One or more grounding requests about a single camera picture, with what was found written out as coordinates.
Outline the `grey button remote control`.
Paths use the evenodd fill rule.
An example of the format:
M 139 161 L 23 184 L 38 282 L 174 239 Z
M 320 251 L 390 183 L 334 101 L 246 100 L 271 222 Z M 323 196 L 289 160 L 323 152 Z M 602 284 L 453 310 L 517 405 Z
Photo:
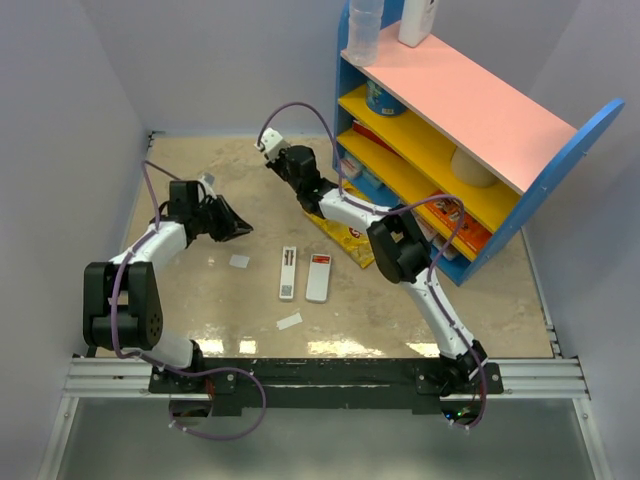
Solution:
M 313 263 L 312 257 L 314 255 L 328 254 L 313 254 L 311 256 L 305 298 L 312 303 L 325 303 L 328 299 L 332 259 L 329 264 Z

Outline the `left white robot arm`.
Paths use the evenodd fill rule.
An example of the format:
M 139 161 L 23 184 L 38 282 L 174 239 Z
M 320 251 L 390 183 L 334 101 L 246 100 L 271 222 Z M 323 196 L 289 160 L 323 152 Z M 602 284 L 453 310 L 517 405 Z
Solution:
M 252 230 L 214 192 L 212 176 L 171 181 L 168 200 L 156 206 L 144 234 L 110 260 L 85 268 L 85 343 L 121 359 L 141 358 L 185 392 L 200 390 L 207 380 L 203 353 L 196 341 L 164 328 L 156 273 L 202 235 L 227 242 Z

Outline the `white long remote control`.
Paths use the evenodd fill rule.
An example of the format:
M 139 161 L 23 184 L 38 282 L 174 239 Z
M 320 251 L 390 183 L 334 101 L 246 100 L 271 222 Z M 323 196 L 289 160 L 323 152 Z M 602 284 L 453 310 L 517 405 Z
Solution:
M 287 265 L 286 252 L 293 249 L 295 254 L 293 264 Z M 295 246 L 284 246 L 281 257 L 281 273 L 279 282 L 278 297 L 281 301 L 292 301 L 295 292 L 295 273 L 296 273 L 297 248 Z

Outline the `white battery cover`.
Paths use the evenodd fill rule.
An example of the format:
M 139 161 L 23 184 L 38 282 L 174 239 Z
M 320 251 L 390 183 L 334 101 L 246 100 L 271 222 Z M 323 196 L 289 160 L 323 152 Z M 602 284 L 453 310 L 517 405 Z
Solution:
M 249 265 L 250 257 L 245 255 L 233 254 L 230 257 L 229 265 L 234 268 L 246 269 Z
M 300 313 L 297 312 L 297 313 L 295 313 L 293 315 L 290 315 L 290 316 L 288 316 L 286 318 L 283 318 L 283 319 L 277 321 L 276 322 L 276 326 L 280 331 L 282 331 L 282 330 L 291 328 L 291 327 L 293 327 L 295 325 L 298 325 L 298 324 L 300 324 L 302 322 L 303 322 L 303 318 L 300 315 Z

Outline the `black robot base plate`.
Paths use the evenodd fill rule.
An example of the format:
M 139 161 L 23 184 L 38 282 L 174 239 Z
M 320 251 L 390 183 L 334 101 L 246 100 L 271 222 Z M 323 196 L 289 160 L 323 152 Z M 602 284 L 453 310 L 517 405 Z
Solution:
M 205 358 L 204 371 L 189 378 L 152 369 L 149 391 L 174 399 L 203 395 L 215 416 L 239 416 L 245 409 L 375 409 L 439 414 L 444 399 L 504 392 L 499 366 L 485 366 L 487 385 L 476 379 L 453 386 L 437 358 Z

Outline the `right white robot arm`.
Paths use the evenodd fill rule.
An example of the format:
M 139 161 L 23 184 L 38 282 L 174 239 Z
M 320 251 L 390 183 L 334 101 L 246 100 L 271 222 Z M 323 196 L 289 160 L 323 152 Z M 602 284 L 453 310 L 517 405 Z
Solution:
M 258 148 L 266 167 L 288 183 L 303 210 L 364 233 L 386 280 L 402 287 L 434 335 L 448 386 L 469 392 L 487 381 L 488 356 L 446 297 L 431 259 L 432 245 L 405 207 L 360 202 L 322 177 L 313 150 L 303 145 Z

